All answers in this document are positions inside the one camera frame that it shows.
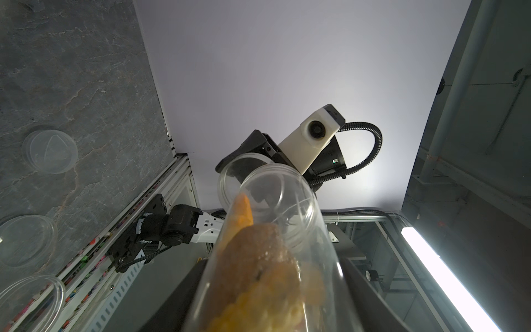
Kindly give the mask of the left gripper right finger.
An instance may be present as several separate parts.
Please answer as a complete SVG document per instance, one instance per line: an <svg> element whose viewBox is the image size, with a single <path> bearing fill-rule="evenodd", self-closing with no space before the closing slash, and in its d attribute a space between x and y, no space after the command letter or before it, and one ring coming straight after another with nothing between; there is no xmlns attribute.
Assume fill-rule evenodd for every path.
<svg viewBox="0 0 531 332"><path fill-rule="evenodd" d="M340 257L339 263L348 285L349 295L365 331L407 332L411 330L347 258Z"/></svg>

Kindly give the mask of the clear cookie jar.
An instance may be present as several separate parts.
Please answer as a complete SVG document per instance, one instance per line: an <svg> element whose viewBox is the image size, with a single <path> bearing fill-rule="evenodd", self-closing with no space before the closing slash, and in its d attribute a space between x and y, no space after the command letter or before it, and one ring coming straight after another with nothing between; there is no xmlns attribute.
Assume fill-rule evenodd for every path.
<svg viewBox="0 0 531 332"><path fill-rule="evenodd" d="M53 275L23 278L1 292L2 331L51 331L63 307L65 287Z"/></svg>
<svg viewBox="0 0 531 332"><path fill-rule="evenodd" d="M363 330L317 199L294 168L264 165L240 186L183 330Z"/></svg>

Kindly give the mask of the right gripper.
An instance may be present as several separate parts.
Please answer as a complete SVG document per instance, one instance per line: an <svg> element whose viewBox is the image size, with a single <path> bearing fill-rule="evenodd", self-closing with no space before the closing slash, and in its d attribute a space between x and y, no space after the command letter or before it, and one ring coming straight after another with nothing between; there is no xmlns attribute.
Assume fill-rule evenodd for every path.
<svg viewBox="0 0 531 332"><path fill-rule="evenodd" d="M259 130L254 130L249 137L231 154L222 159L215 171L221 174L221 171L234 161L237 157L244 154L254 153L258 156L265 157L273 163L281 163L292 166L293 164L287 159L285 153L280 150L273 139ZM322 178L341 174L347 170L344 156L340 149L337 138L333 137L330 143L324 148L319 156L314 160L311 166L303 174L303 177L308 181L313 191L321 188L324 180Z"/></svg>

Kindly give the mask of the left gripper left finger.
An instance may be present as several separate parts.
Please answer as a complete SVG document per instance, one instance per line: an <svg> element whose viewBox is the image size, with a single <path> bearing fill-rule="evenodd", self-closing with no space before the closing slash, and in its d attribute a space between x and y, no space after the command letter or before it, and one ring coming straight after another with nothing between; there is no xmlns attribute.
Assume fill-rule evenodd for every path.
<svg viewBox="0 0 531 332"><path fill-rule="evenodd" d="M196 263L155 314L139 329L141 332L182 331L188 311L203 276L207 260Z"/></svg>

